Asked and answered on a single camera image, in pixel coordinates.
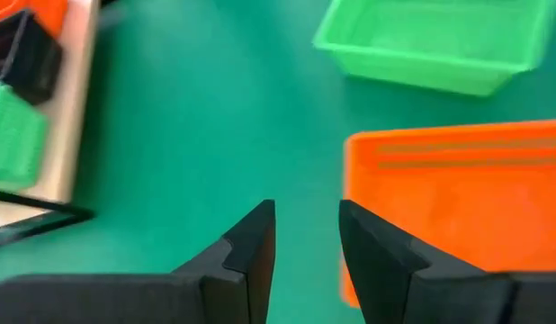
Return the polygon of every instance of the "green table surface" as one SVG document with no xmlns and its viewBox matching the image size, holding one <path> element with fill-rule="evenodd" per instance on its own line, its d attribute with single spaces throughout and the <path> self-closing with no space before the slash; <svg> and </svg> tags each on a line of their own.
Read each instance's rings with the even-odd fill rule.
<svg viewBox="0 0 556 324">
<path fill-rule="evenodd" d="M 119 22 L 98 32 L 75 189 L 97 218 L 0 247 L 0 280 L 168 272 L 272 198 L 268 322 L 363 322 L 338 293 L 344 140 L 556 118 L 556 29 L 541 68 L 479 99 L 344 77 L 311 46 L 327 5 L 121 0 L 105 9 Z"/>
</svg>

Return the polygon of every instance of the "green plastic basket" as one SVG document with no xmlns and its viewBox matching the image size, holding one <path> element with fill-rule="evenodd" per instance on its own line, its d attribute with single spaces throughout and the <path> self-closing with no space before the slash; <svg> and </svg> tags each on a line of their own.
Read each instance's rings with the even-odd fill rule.
<svg viewBox="0 0 556 324">
<path fill-rule="evenodd" d="M 314 45 L 349 75 L 490 95 L 536 68 L 556 0 L 333 0 Z"/>
<path fill-rule="evenodd" d="M 47 130 L 47 118 L 0 83 L 0 190 L 36 183 Z"/>
</svg>

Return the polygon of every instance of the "black plastic bin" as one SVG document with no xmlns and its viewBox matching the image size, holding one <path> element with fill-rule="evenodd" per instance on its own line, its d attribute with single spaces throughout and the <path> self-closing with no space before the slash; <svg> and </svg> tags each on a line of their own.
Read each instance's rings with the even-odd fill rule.
<svg viewBox="0 0 556 324">
<path fill-rule="evenodd" d="M 54 92 L 62 47 L 22 10 L 0 21 L 0 82 L 31 104 L 49 100 Z"/>
</svg>

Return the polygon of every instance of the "wooden shelf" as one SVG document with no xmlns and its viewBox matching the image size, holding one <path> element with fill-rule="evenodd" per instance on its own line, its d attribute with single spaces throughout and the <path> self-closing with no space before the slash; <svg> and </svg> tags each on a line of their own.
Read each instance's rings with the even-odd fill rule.
<svg viewBox="0 0 556 324">
<path fill-rule="evenodd" d="M 64 58 L 52 100 L 40 109 L 49 116 L 49 136 L 38 183 L 19 194 L 66 203 L 72 196 L 76 159 L 82 133 L 86 90 L 94 49 L 99 0 L 68 0 L 60 44 Z M 44 212 L 0 202 L 0 227 Z"/>
</svg>

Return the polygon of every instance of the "green basket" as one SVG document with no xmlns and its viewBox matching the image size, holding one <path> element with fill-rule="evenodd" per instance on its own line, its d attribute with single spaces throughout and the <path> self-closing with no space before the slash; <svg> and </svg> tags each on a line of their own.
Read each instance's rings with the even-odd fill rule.
<svg viewBox="0 0 556 324">
<path fill-rule="evenodd" d="M 556 0 L 333 0 L 314 45 L 349 75 L 490 95 L 536 68 Z"/>
<path fill-rule="evenodd" d="M 0 190 L 36 183 L 47 128 L 45 116 L 0 83 Z"/>
</svg>

